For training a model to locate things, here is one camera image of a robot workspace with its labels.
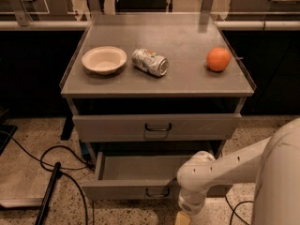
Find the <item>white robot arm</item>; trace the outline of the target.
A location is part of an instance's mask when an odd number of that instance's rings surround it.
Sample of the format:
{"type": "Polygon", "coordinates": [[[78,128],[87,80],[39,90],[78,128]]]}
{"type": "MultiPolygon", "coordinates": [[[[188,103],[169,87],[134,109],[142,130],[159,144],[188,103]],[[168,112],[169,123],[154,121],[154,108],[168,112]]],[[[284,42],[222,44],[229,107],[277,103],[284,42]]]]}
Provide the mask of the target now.
{"type": "Polygon", "coordinates": [[[200,213],[214,186],[254,183],[251,225],[300,225],[300,119],[219,159],[200,151],[177,172],[178,205],[200,213]]]}

